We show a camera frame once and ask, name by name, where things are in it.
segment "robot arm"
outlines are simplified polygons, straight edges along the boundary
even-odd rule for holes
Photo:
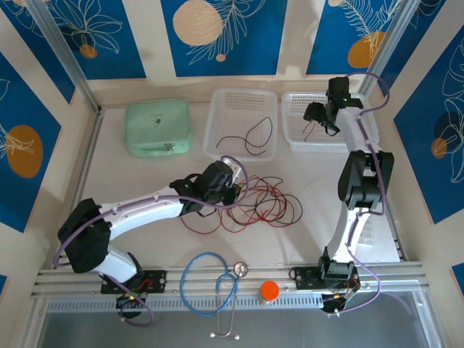
[[[95,270],[130,287],[137,286],[145,279],[144,271],[132,254],[118,251],[110,242],[147,223],[191,212],[200,213],[203,204],[182,197],[208,204],[233,204],[240,194],[240,187],[234,183],[240,173],[241,168],[234,161],[224,158],[209,165],[202,174],[188,175],[143,197],[102,205],[95,204],[93,199],[83,200],[58,232],[62,243],[84,223],[104,213],[106,216],[90,224],[66,246],[72,269],[76,273]]]
[[[360,118],[364,106],[360,99],[351,97],[348,77],[330,79],[327,97],[325,105],[309,104],[303,118],[318,122],[329,135],[340,132],[347,144],[349,156],[338,185],[341,214],[318,266],[294,269],[298,289],[346,289],[348,282],[357,278],[357,269],[349,251],[355,254],[370,212],[381,202],[379,174],[386,190],[394,164],[393,154],[381,151],[365,131],[365,121]],[[380,163],[381,173],[377,173],[373,155]],[[333,312],[341,309],[347,300],[333,302],[334,305],[324,310]]]

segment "orange bottle cap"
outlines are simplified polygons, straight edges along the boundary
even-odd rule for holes
[[[261,293],[261,297],[265,301],[270,301],[270,302],[274,301],[275,299],[278,298],[279,292],[280,290],[275,281],[265,281],[261,285],[260,293]]]

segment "beige circle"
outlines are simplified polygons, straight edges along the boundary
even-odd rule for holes
[[[328,4],[332,7],[340,6],[344,0],[328,0]]]
[[[203,46],[212,43],[223,32],[219,12],[205,0],[188,0],[173,17],[174,31],[185,44]]]
[[[216,56],[216,60],[219,62],[219,63],[222,63],[225,61],[225,55],[222,54],[222,53],[219,53],[217,56]]]
[[[20,5],[21,7],[26,7],[26,4],[24,3],[24,0],[12,0],[15,4]]]

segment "purple cable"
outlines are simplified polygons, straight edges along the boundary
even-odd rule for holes
[[[375,274],[375,272],[373,270],[371,270],[368,266],[364,265],[361,261],[359,261],[356,256],[353,255],[353,253],[351,252],[351,250],[349,250],[349,248],[351,247],[351,243],[352,243],[352,237],[353,237],[353,233],[355,232],[355,229],[356,229],[356,226],[359,222],[359,218],[364,215],[364,214],[373,214],[373,215],[383,215],[385,213],[385,211],[388,209],[387,208],[387,201],[386,201],[386,189],[385,189],[385,184],[384,184],[384,179],[382,177],[382,172],[380,170],[380,161],[378,160],[378,157],[377,157],[377,154],[376,152],[374,151],[372,145],[370,144],[370,140],[369,140],[369,135],[368,135],[368,132],[366,131],[366,129],[364,129],[364,126],[363,126],[363,123],[361,122],[361,116],[363,116],[365,113],[367,112],[370,112],[370,111],[376,111],[376,110],[379,110],[381,109],[382,107],[385,107],[385,105],[388,104],[388,102],[390,101],[390,88],[388,86],[388,84],[386,83],[386,81],[381,78],[380,76],[372,73],[372,72],[352,72],[351,74],[348,74],[346,75],[346,77],[348,78],[349,76],[353,76],[353,75],[368,75],[368,76],[372,76],[373,78],[376,78],[378,81],[380,81],[386,88],[386,95],[385,95],[385,101],[383,102],[382,105],[378,106],[378,107],[372,107],[370,109],[366,109],[366,110],[363,110],[362,112],[360,112],[359,116],[360,118],[357,120],[357,124],[359,125],[360,129],[361,129],[361,132],[362,132],[362,135],[364,136],[364,139],[366,141],[366,145],[368,146],[369,148],[369,151],[370,153],[372,154],[372,158],[373,158],[373,161],[374,161],[374,166],[376,167],[376,172],[377,172],[377,178],[378,178],[378,185],[380,186],[380,195],[381,195],[381,200],[382,200],[382,211],[381,212],[373,212],[373,211],[369,211],[369,212],[362,212],[360,213],[357,217],[356,217],[356,220],[355,222],[353,223],[352,225],[352,228],[351,228],[351,231],[349,232],[349,237],[348,237],[348,243],[347,243],[347,250],[348,250],[348,254],[349,256],[352,257],[352,259],[357,263],[359,264],[359,266],[361,266],[364,270],[366,270],[367,272],[369,272],[374,278],[375,280],[377,281],[377,284],[378,284],[378,287],[377,287],[377,291],[376,293],[374,294],[374,296],[372,296],[370,299],[368,299],[367,301],[357,305],[357,306],[354,306],[354,307],[351,307],[351,308],[347,308],[345,310],[341,310],[339,311],[339,313],[346,313],[346,312],[351,312],[353,310],[358,310],[360,309],[361,307],[364,307],[366,305],[369,305],[370,303],[372,303],[373,301],[375,301],[377,299],[377,297],[380,296],[380,293],[382,291],[382,283],[381,283],[381,280],[380,278]]]
[[[248,172],[247,170],[245,169],[245,167],[235,158],[233,158],[232,156],[222,156],[220,158],[221,160],[223,159],[229,159],[229,160],[232,160],[234,161],[237,165],[239,165],[240,169],[244,172],[244,177],[245,177],[245,192],[243,194],[243,196],[235,203],[233,204],[230,204],[230,205],[216,205],[216,204],[210,204],[210,203],[207,203],[207,202],[203,202],[202,200],[200,199],[196,199],[196,198],[192,198],[192,197],[188,197],[188,196],[176,196],[176,195],[165,195],[165,196],[159,196],[159,197],[150,197],[150,198],[145,198],[145,199],[140,199],[138,201],[135,201],[135,202],[131,202],[131,203],[127,203],[127,204],[124,204],[124,205],[121,205],[119,207],[117,207],[117,209],[114,211],[114,210],[108,210],[106,212],[103,212],[102,214],[100,215],[97,215],[96,217],[93,217],[92,219],[90,219],[89,221],[87,221],[86,223],[84,223],[81,227],[79,227],[77,230],[75,230],[66,240],[65,242],[61,245],[60,248],[58,248],[58,251],[57,253],[55,254],[54,258],[53,258],[53,266],[58,268],[58,267],[64,267],[64,266],[67,266],[69,265],[68,262],[66,263],[59,263],[59,258],[60,258],[60,255],[63,253],[63,251],[67,248],[68,245],[70,245],[70,243],[77,237],[79,236],[79,234],[81,234],[87,227],[89,227],[90,225],[92,225],[93,223],[95,223],[96,221],[102,219],[102,218],[105,218],[106,216],[108,215],[111,215],[111,214],[115,214],[116,212],[120,212],[120,211],[124,211],[124,210],[128,210],[128,209],[131,209],[131,208],[134,208],[134,207],[139,207],[141,205],[144,205],[146,203],[152,203],[152,202],[160,202],[160,201],[163,201],[163,200],[167,200],[167,199],[182,199],[182,200],[185,200],[185,201],[190,201],[190,202],[195,202],[195,203],[199,203],[199,204],[202,204],[204,205],[205,207],[211,207],[213,209],[218,209],[218,210],[222,210],[222,209],[230,209],[230,208],[233,208],[233,207],[236,207],[238,205],[240,205],[243,200],[245,199],[245,197],[247,197],[247,194],[248,194],[248,190],[249,190],[249,177],[248,177]],[[124,320],[125,323],[129,324],[129,325],[132,325],[132,326],[149,326],[151,324],[153,324],[154,322],[154,313],[153,311],[151,310],[151,308],[145,303],[143,302],[140,297],[138,297],[136,294],[134,294],[132,291],[130,291],[126,286],[124,286],[123,284],[121,284],[119,281],[117,281],[116,279],[112,278],[112,277],[109,277],[109,279],[111,279],[111,281],[113,281],[116,285],[118,285],[122,290],[124,290],[126,293],[130,294],[138,303],[140,303],[141,305],[143,305],[149,312],[150,314],[150,321],[148,323],[144,323],[144,324],[138,324],[138,323],[134,323],[132,321],[128,321],[128,320]]]
[[[110,277],[107,275],[107,277],[113,282],[115,283],[117,286],[119,286],[122,290],[124,290],[127,294],[131,295],[138,303],[140,303],[143,307],[145,307],[145,309],[148,311],[148,314],[150,315],[150,321],[148,323],[135,323],[131,320],[126,320],[123,316],[124,316],[124,313],[123,313],[123,310],[125,308],[125,306],[130,303],[130,302],[126,302],[122,307],[121,307],[121,310],[120,310],[120,316],[121,316],[121,320],[124,322],[124,323],[127,323],[131,326],[136,326],[136,327],[139,327],[139,328],[144,328],[144,327],[147,327],[147,326],[150,326],[151,324],[153,324],[154,322],[154,313],[152,311],[152,309],[149,307],[149,305],[147,303],[145,303],[144,301],[141,300],[140,297],[138,297],[135,293],[133,293],[131,290],[129,290],[124,284],[120,283],[119,281],[117,281],[116,279],[114,279],[113,277]]]

